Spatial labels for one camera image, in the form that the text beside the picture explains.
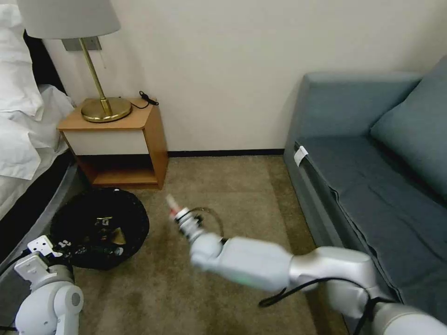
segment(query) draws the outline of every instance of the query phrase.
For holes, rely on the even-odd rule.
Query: black baseboard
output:
[[[169,157],[224,157],[282,155],[284,149],[169,151]]]

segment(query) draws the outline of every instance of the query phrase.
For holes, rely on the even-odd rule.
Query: white lamp shade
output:
[[[68,39],[121,28],[110,0],[17,0],[29,36]]]

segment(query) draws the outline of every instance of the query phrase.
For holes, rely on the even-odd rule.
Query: white tag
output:
[[[293,156],[295,163],[297,164],[297,166],[300,165],[301,161],[303,160],[303,158],[305,158],[309,153],[307,152],[307,150],[303,147],[300,146],[297,150],[297,152],[295,153],[295,155]]]

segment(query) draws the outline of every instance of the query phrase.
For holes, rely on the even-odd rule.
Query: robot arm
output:
[[[51,246],[46,237],[35,241],[39,239],[44,239],[41,245]],[[20,334],[77,335],[79,313],[84,304],[82,291],[73,284],[67,267],[48,266],[42,251],[33,252],[14,266],[23,279],[31,282],[32,291],[19,308],[15,326]]]
[[[354,318],[363,315],[368,298],[386,298],[377,286],[374,264],[364,253],[320,247],[293,256],[274,243],[243,237],[225,240],[202,229],[198,219],[172,198],[168,204],[171,217],[191,244],[191,262],[202,270],[266,291],[337,278],[328,282],[329,302],[335,310]],[[435,318],[412,307],[383,302],[374,308],[372,330],[377,335],[447,335],[447,326]]]

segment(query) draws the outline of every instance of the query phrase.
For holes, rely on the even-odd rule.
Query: carpet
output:
[[[80,334],[346,334],[320,291],[297,293],[266,309],[269,294],[202,273],[168,220],[165,196],[213,208],[226,237],[276,242],[295,254],[314,248],[280,156],[172,158],[162,191],[131,190],[144,204],[150,232],[141,250],[110,271],[75,269],[85,294]],[[204,214],[204,225],[218,226]]]

